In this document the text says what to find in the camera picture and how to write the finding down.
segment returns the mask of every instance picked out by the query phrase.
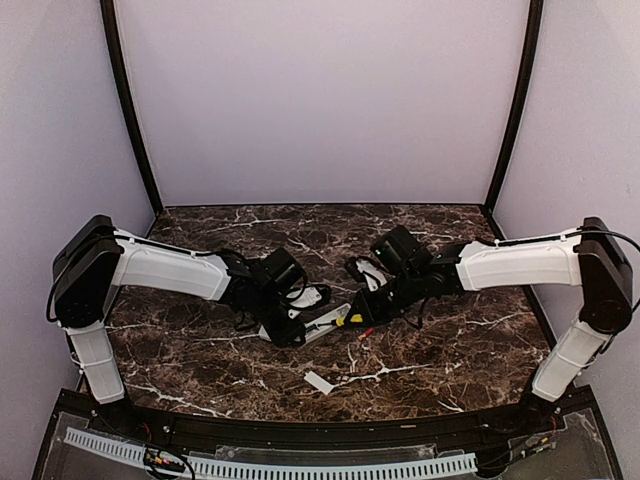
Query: marble surface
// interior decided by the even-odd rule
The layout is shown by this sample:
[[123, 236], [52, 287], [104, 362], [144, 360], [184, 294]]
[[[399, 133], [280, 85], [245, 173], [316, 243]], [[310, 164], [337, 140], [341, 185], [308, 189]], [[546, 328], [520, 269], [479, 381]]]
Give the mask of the marble surface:
[[[169, 208], [150, 238], [247, 257], [285, 246], [312, 282], [333, 288], [330, 305], [360, 287], [342, 268], [368, 255], [379, 235], [403, 224], [437, 248], [492, 238], [474, 206], [306, 205]], [[408, 315], [415, 320], [418, 306]], [[516, 402], [548, 347], [520, 288], [431, 300], [425, 326], [402, 320], [364, 341], [336, 330], [299, 349], [278, 349], [238, 333], [227, 307], [183, 294], [126, 287], [109, 335], [132, 399], [199, 415], [272, 421], [371, 421], [449, 414]], [[314, 371], [328, 396], [304, 381]]]

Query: purple-gray wall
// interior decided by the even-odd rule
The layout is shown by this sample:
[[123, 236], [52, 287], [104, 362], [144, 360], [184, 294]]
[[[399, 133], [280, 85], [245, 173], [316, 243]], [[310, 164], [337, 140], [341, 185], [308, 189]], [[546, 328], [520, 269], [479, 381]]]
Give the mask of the purple-gray wall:
[[119, 2], [165, 203], [483, 201], [528, 4]]
[[[640, 5], [545, 2], [523, 121], [497, 219], [507, 236], [559, 231], [600, 216], [640, 239]], [[640, 278], [638, 253], [626, 248]], [[636, 296], [640, 283], [636, 281]], [[579, 289], [537, 289], [556, 335]], [[640, 320], [589, 368], [625, 478], [640, 478]]]
[[152, 211], [118, 104], [98, 1], [0, 2], [0, 478], [30, 478], [60, 387], [51, 262], [94, 214], [144, 233]]

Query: black cable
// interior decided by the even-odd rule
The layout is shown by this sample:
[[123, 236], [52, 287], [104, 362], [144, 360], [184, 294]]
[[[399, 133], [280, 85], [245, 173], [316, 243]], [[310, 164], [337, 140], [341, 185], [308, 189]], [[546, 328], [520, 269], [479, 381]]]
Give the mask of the black cable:
[[170, 455], [173, 455], [174, 457], [176, 457], [178, 460], [180, 460], [184, 466], [185, 466], [185, 470], [189, 470], [189, 473], [191, 474], [191, 480], [196, 480], [196, 471], [193, 469], [193, 466], [189, 463], [189, 460], [187, 460], [187, 458], [182, 455], [181, 453], [178, 453], [176, 451], [173, 451], [173, 449], [169, 449], [167, 447], [161, 447], [160, 445], [156, 445], [155, 443], [151, 443], [151, 442], [146, 442], [144, 440], [140, 440], [138, 438], [135, 437], [131, 437], [129, 435], [126, 435], [122, 432], [119, 432], [118, 430], [116, 430], [114, 427], [112, 427], [109, 422], [107, 422], [105, 420], [105, 418], [102, 416], [102, 414], [100, 413], [100, 406], [97, 405], [96, 408], [94, 408], [93, 410], [94, 412], [96, 412], [96, 414], [98, 415], [98, 418], [100, 418], [100, 420], [102, 421], [102, 423], [109, 429], [111, 430], [114, 434], [116, 434], [119, 437], [122, 437], [126, 440], [129, 440], [130, 442], [135, 442], [135, 443], [142, 443], [145, 448], [153, 448], [154, 450], [158, 451], [158, 454], [160, 454], [161, 452], [166, 452]]
[[483, 462], [480, 463], [478, 465], [478, 468], [480, 467], [486, 467], [487, 465], [491, 465], [492, 463], [497, 462], [498, 460], [503, 459], [504, 457], [506, 457], [507, 455], [511, 455], [512, 453], [514, 453], [518, 448], [520, 448], [522, 445], [524, 445], [525, 443], [527, 443], [530, 439], [533, 438], [533, 435], [530, 437], [526, 437], [524, 440], [521, 440], [520, 442], [516, 443], [513, 447], [509, 448], [506, 452], [502, 453], [501, 455], [498, 455], [497, 457], [487, 461], [487, 462]]
[[617, 335], [611, 335], [611, 337], [609, 338], [609, 340], [607, 341], [607, 343], [604, 344], [604, 346], [600, 347], [600, 350], [598, 350], [598, 355], [602, 355], [604, 352], [606, 352], [607, 350], [609, 350], [609, 347], [611, 346], [611, 344], [613, 343], [613, 341], [616, 339]]
[[149, 463], [149, 465], [147, 465], [147, 466], [153, 472], [153, 473], [147, 472], [147, 475], [149, 475], [151, 478], [155, 478], [156, 480], [175, 480], [176, 478], [180, 478], [180, 476], [182, 475], [181, 473], [178, 473], [178, 472], [176, 472], [177, 475], [169, 475], [169, 474], [166, 474], [166, 473], [159, 472], [158, 468], [155, 466], [155, 464], [153, 462]]
[[[638, 242], [636, 242], [634, 239], [632, 239], [630, 237], [627, 237], [626, 235], [624, 235], [622, 233], [613, 232], [611, 230], [578, 230], [577, 232], [568, 233], [566, 236], [567, 237], [576, 237], [576, 236], [579, 236], [579, 235], [592, 235], [592, 234], [610, 235], [612, 237], [619, 238], [619, 239], [624, 240], [625, 242], [627, 242], [629, 245], [631, 245], [633, 248], [635, 248], [638, 251], [638, 253], [640, 253], [640, 244], [638, 244]], [[631, 312], [634, 313], [638, 309], [638, 307], [640, 307], [640, 298], [633, 305], [633, 308], [631, 309]]]

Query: black pole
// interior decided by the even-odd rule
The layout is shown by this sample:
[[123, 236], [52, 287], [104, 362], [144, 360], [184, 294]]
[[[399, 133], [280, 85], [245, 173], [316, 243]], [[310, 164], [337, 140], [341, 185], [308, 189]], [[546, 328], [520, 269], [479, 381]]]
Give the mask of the black pole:
[[118, 34], [118, 23], [116, 21], [116, 12], [113, 0], [100, 0], [102, 9], [102, 22], [104, 24], [104, 33], [107, 38], [107, 48], [109, 49], [109, 57], [111, 58], [111, 69], [113, 70], [113, 78], [116, 82], [118, 97], [120, 97], [120, 107], [124, 121], [129, 132], [129, 139], [133, 147], [133, 153], [136, 157], [138, 169], [142, 176], [144, 188], [151, 202], [151, 207], [156, 215], [164, 209], [158, 186], [153, 178], [149, 157], [144, 147], [140, 125], [138, 125], [138, 117], [133, 106], [133, 97], [129, 88], [127, 79], [127, 71], [124, 65], [124, 57], [122, 56], [122, 45], [120, 44], [120, 35]]
[[518, 71], [518, 80], [516, 81], [516, 89], [513, 93], [513, 101], [511, 103], [511, 111], [509, 112], [509, 120], [507, 128], [502, 139], [500, 154], [496, 168], [491, 179], [491, 186], [484, 201], [484, 207], [493, 213], [500, 196], [500, 190], [507, 175], [509, 161], [513, 153], [513, 146], [516, 143], [520, 120], [524, 110], [524, 103], [527, 99], [527, 91], [529, 90], [529, 81], [531, 80], [531, 71], [533, 70], [533, 60], [536, 55], [536, 46], [538, 45], [538, 34], [540, 32], [540, 23], [542, 21], [542, 6], [544, 0], [531, 0], [529, 4], [529, 18], [527, 20], [527, 31], [524, 36], [524, 46], [522, 48], [522, 58], [520, 59], [520, 69]]

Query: robotic arm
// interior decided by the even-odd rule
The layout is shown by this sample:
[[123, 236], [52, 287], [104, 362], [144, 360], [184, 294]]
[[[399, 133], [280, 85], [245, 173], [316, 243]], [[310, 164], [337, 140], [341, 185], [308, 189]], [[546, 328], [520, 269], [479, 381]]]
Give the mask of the robotic arm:
[[[607, 232], [605, 224], [592, 217], [581, 227], [557, 235], [448, 245], [433, 256], [405, 227], [398, 226], [371, 248], [386, 273], [394, 277], [391, 281], [371, 288], [371, 279], [379, 277], [382, 266], [362, 257], [347, 261], [347, 271], [356, 280], [366, 280], [369, 288], [356, 294], [345, 325], [388, 323], [417, 301], [489, 287], [582, 286], [584, 306], [523, 396], [529, 404], [531, 398], [539, 405], [554, 402], [631, 322], [631, 265]], [[352, 323], [355, 315], [357, 323]]]
[[[341, 325], [382, 325], [418, 301], [489, 287], [582, 286], [583, 308], [523, 394], [525, 416], [531, 410], [537, 415], [548, 411], [629, 325], [635, 310], [629, 261], [595, 217], [557, 235], [452, 244], [435, 255], [398, 226], [376, 241], [372, 251], [375, 260], [357, 257], [345, 265], [367, 288], [358, 291]], [[300, 264], [282, 248], [264, 259], [246, 259], [230, 250], [196, 252], [117, 230], [105, 216], [94, 217], [60, 252], [53, 274], [47, 315], [65, 329], [92, 394], [103, 405], [126, 397], [103, 323], [113, 287], [183, 292], [249, 312], [277, 347], [305, 343], [306, 326], [296, 316], [300, 309], [326, 303], [330, 293], [308, 286]], [[294, 290], [301, 279], [302, 288]], [[50, 317], [52, 307], [56, 318]]]
[[[307, 286], [300, 264], [283, 248], [248, 260], [231, 250], [195, 252], [117, 230], [98, 215], [58, 254], [47, 315], [68, 334], [91, 392], [100, 404], [125, 397], [125, 388], [104, 328], [113, 287], [140, 285], [182, 292], [248, 312], [278, 347], [305, 343], [300, 309], [328, 300]], [[294, 285], [303, 280], [301, 289]], [[51, 308], [56, 318], [50, 317]]]

